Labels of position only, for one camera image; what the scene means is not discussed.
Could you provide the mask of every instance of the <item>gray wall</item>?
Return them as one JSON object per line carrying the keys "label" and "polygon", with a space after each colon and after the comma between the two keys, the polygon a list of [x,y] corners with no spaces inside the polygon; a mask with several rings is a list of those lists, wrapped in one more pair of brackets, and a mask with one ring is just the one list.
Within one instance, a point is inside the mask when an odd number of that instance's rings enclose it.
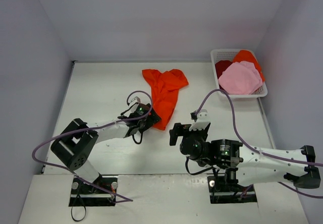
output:
{"label": "gray wall", "polygon": [[13,224],[40,171],[31,152],[53,132],[71,62],[38,0],[0,0],[0,42],[0,223]]}
{"label": "gray wall", "polygon": [[76,60],[208,59],[256,49],[282,0],[40,0]]}
{"label": "gray wall", "polygon": [[[323,162],[322,6],[323,0],[284,0],[256,51],[268,87],[262,102],[277,147],[313,145],[318,162]],[[304,192],[323,195],[323,184]],[[301,196],[301,202],[309,222],[322,223],[322,200]]]}

